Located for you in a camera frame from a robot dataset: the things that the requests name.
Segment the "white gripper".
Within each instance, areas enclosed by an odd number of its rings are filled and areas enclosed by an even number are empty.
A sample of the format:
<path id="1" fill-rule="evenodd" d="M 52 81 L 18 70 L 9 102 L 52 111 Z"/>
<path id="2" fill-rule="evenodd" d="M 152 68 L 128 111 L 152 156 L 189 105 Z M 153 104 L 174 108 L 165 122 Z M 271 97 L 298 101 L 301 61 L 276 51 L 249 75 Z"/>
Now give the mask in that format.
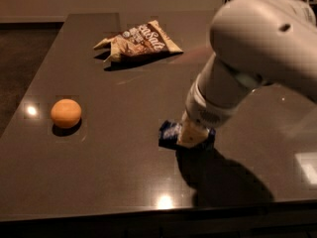
<path id="1" fill-rule="evenodd" d="M 239 84 L 237 82 L 209 82 L 200 85 L 195 81 L 188 92 L 177 144 L 193 148 L 209 135 L 207 128 L 218 128 L 238 109 Z"/>

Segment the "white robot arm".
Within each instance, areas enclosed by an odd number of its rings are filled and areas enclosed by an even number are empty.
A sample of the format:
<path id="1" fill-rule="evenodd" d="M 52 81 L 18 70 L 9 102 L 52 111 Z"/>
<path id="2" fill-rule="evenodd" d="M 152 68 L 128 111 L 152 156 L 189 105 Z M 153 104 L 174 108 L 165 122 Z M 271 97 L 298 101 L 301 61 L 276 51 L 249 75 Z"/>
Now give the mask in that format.
<path id="1" fill-rule="evenodd" d="M 193 82 L 176 144 L 194 148 L 254 89 L 279 83 L 317 99 L 317 27 L 301 0 L 232 0 L 210 25 L 211 58 Z"/>

